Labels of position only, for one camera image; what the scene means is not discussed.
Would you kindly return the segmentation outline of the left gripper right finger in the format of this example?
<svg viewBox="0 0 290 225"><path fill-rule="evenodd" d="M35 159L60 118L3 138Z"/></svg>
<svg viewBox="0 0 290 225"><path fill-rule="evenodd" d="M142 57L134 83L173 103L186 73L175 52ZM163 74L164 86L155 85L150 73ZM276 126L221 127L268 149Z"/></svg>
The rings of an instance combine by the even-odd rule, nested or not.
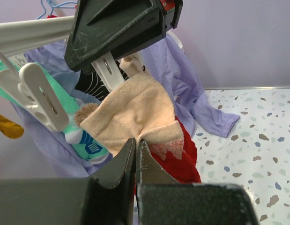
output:
<svg viewBox="0 0 290 225"><path fill-rule="evenodd" d="M153 159L142 141L136 160L140 225L257 225L246 191L230 183L182 184Z"/></svg>

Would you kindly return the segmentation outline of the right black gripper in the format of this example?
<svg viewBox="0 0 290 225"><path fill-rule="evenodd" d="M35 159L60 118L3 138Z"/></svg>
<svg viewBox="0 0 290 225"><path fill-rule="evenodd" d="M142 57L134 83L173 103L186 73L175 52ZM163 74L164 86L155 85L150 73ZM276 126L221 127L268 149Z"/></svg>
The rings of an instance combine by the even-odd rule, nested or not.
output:
<svg viewBox="0 0 290 225"><path fill-rule="evenodd" d="M106 53L118 60L178 26L183 0L80 0L65 53L77 72Z"/></svg>

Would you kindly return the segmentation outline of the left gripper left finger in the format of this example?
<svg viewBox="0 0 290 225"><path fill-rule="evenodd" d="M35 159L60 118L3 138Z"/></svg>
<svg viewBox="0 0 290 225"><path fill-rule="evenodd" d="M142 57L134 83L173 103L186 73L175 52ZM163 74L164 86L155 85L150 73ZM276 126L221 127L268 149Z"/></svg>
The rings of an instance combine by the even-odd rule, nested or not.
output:
<svg viewBox="0 0 290 225"><path fill-rule="evenodd" d="M87 178L0 180L0 225L130 225L136 141Z"/></svg>

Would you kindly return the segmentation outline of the black striped sock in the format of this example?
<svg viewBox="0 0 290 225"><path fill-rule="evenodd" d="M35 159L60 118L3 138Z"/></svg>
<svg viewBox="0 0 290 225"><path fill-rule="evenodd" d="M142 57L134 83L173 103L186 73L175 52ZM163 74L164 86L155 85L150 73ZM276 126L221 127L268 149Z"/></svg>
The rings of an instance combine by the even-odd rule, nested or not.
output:
<svg viewBox="0 0 290 225"><path fill-rule="evenodd" d="M103 101L109 94L107 87L91 64L80 71L80 77L75 89L89 94L99 101Z"/></svg>

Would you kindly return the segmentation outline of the white plastic sock hanger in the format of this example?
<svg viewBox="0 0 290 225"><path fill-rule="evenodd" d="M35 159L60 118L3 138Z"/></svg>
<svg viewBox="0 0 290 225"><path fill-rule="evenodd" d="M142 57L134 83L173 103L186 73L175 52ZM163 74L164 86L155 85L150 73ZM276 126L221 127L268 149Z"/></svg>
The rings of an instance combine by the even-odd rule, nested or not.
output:
<svg viewBox="0 0 290 225"><path fill-rule="evenodd" d="M73 16L0 23L0 60L7 67L0 88L53 132L63 131L69 119L44 72L37 63L17 69L8 57L66 39L73 24Z"/></svg>

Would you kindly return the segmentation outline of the beige and red character sock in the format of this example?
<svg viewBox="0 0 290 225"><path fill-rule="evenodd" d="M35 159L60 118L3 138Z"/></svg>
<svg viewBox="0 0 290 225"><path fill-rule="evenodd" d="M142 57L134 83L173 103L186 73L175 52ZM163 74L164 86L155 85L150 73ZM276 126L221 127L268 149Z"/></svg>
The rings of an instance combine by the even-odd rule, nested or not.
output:
<svg viewBox="0 0 290 225"><path fill-rule="evenodd" d="M130 54L121 59L119 67L127 74L129 78L137 74L147 74L150 72L142 61L142 57L139 52Z"/></svg>

